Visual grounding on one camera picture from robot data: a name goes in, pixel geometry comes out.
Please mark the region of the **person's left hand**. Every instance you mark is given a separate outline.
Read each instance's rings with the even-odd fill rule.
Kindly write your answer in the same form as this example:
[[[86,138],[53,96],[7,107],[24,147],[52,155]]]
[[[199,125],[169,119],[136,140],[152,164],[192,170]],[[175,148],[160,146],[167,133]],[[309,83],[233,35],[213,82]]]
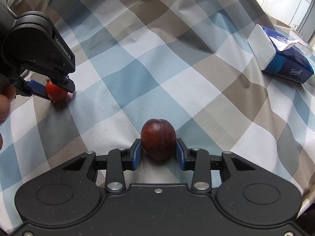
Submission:
[[[4,87],[3,93],[1,94],[1,101],[0,101],[0,120],[1,124],[3,124],[9,114],[10,114],[10,103],[14,100],[16,97],[16,88],[8,84]]]

